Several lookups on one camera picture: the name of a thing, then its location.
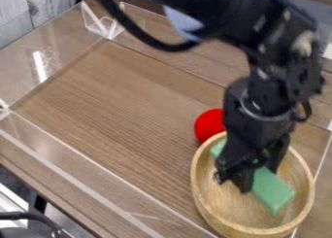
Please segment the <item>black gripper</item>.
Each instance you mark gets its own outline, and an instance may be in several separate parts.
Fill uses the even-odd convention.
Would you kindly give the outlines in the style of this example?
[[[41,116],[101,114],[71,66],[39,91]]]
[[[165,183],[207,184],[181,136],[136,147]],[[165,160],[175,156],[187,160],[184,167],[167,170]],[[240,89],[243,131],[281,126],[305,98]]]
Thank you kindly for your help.
[[[255,159],[277,173],[295,129],[295,106],[279,81],[241,78],[224,93],[223,110],[227,142],[215,161],[215,177],[247,193],[255,180],[249,165]]]

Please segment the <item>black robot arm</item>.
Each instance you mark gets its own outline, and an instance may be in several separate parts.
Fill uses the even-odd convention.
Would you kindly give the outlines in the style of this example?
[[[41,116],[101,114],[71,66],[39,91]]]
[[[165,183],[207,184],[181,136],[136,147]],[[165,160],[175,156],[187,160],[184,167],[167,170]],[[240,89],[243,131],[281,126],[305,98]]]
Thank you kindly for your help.
[[[312,115],[309,99],[325,85],[316,20],[289,0],[152,1],[164,6],[184,37],[181,43],[156,39],[115,0],[99,0],[125,30],[152,48],[188,51],[217,39],[248,57],[249,75],[224,93],[227,143],[213,174],[219,183],[232,182],[245,193],[260,168],[277,171],[296,124]]]

